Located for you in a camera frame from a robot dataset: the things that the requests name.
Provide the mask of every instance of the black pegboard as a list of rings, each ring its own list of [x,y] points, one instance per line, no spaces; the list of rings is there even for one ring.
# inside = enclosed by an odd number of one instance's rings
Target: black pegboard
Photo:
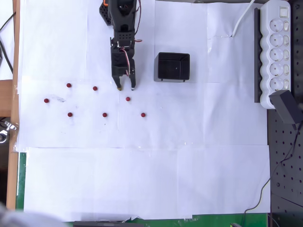
[[[280,227],[302,227],[303,208],[285,201],[285,199],[271,195],[273,218]]]
[[[291,5],[292,94],[303,102],[303,0]],[[283,124],[275,110],[268,111],[270,171],[283,160],[295,139],[292,125]],[[276,169],[271,180],[271,210],[283,226],[303,226],[303,130],[298,134],[293,156]]]
[[[292,6],[292,93],[298,103],[303,102],[303,1],[289,2]]]
[[[274,171],[293,146],[296,131],[284,124],[275,110],[268,111],[270,171]],[[303,130],[301,129],[291,158],[278,166],[271,180],[271,191],[303,206]]]

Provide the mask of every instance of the table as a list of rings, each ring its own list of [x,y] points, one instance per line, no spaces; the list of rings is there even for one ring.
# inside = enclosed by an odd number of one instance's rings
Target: table
[[[19,107],[18,107],[18,53],[19,53],[19,31],[20,31],[20,0],[13,0],[14,12],[17,12],[14,17],[15,25],[15,52],[14,52],[14,71],[13,80],[11,83],[11,122],[18,125],[19,123]],[[9,169],[8,169],[8,192],[7,192],[7,207],[8,209],[23,209],[24,208],[24,188],[26,178],[26,153],[14,152],[15,143],[17,140],[17,132],[10,132],[9,141]],[[229,226],[230,223],[241,223],[243,214],[230,215],[194,215],[193,219],[180,220],[141,220],[135,219],[135,223],[143,223],[150,227],[160,226]],[[267,226],[267,214],[248,214],[246,217],[246,226],[264,227]]]

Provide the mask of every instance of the black cable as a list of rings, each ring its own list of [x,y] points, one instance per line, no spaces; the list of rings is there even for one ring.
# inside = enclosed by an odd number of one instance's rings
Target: black cable
[[[290,149],[289,149],[288,153],[286,154],[285,158],[277,164],[277,166],[275,167],[275,169],[274,169],[274,171],[272,172],[271,176],[269,177],[268,181],[266,181],[266,183],[265,183],[265,184],[263,185],[263,187],[261,188],[261,193],[260,193],[259,202],[258,202],[258,203],[256,204],[256,206],[254,206],[253,208],[249,208],[249,209],[246,209],[246,210],[244,211],[244,214],[243,214],[243,215],[244,215],[244,216],[243,216],[243,222],[242,222],[242,226],[243,226],[243,227],[244,227],[244,224],[245,224],[246,212],[249,211],[249,210],[255,209],[255,208],[260,204],[261,198],[262,198],[263,189],[264,189],[264,187],[267,185],[267,183],[270,181],[270,179],[272,178],[272,176],[274,175],[274,173],[275,173],[276,169],[278,168],[278,166],[279,166],[280,164],[282,164],[282,162],[284,162],[284,161],[286,161],[286,160],[289,160],[289,159],[293,156],[295,144],[296,144],[296,142],[297,142],[297,138],[298,138],[299,131],[300,131],[301,127],[302,127],[302,122],[299,124],[298,131],[297,131],[296,136],[295,136],[295,139],[294,139],[294,143],[293,143],[293,145],[290,147]],[[293,149],[293,153],[290,155],[290,157],[287,157],[292,149]]]
[[[9,17],[9,19],[8,19],[8,20],[4,23],[4,25],[0,28],[0,32],[1,32],[1,30],[4,28],[4,26],[9,22],[9,20],[12,19],[12,18],[14,17],[15,14],[16,14],[16,12],[14,12],[13,15],[11,15],[11,16]],[[2,42],[1,42],[1,40],[0,40],[0,51],[3,52],[4,58],[5,58],[6,62],[7,62],[8,65],[9,65],[9,69],[10,69],[11,72],[13,72],[13,67],[11,66],[11,63],[10,63],[9,58],[8,58],[8,55],[6,54],[6,51],[5,51],[5,49],[4,49],[4,46],[3,46]]]
[[[1,40],[0,40],[0,51],[3,52],[4,58],[5,58],[5,60],[7,61],[8,65],[9,65],[9,69],[10,69],[11,72],[13,72],[13,67],[11,66],[11,63],[9,62],[8,55],[6,54],[6,51],[4,49],[4,46],[1,42]]]
[[[9,17],[9,19],[4,23],[4,25],[0,28],[0,31],[4,28],[4,26],[9,22],[10,19],[12,19],[14,16],[16,15],[16,12],[13,13],[13,15],[11,15]]]
[[[3,126],[3,125],[1,124],[1,122],[5,123],[5,122],[3,121],[5,118],[6,118],[6,117],[2,117],[2,118],[0,119],[0,127],[4,128],[4,129],[6,129],[7,127]]]

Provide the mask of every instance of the black box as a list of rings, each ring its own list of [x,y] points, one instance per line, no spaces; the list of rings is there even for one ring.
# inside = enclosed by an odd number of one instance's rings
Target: black box
[[[155,59],[154,81],[185,82],[189,80],[190,56],[188,53],[160,52]]]
[[[303,113],[299,109],[289,90],[279,90],[269,96],[284,124],[297,124],[303,121]]]

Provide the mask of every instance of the white cable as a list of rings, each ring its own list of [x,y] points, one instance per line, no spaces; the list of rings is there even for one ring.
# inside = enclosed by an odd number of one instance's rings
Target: white cable
[[[276,223],[276,225],[277,225],[278,227],[280,227],[279,224],[276,222],[276,220],[273,219],[272,216],[270,216],[269,214],[267,214],[267,215]]]
[[[244,15],[247,13],[247,11],[250,9],[251,5],[254,3],[255,0],[251,0],[250,4],[247,6],[246,10],[244,11],[244,13],[242,14],[242,16],[239,18],[239,20],[236,23],[235,29],[232,32],[232,37],[235,36],[236,31],[238,29],[239,23],[241,22],[242,18],[244,17]]]

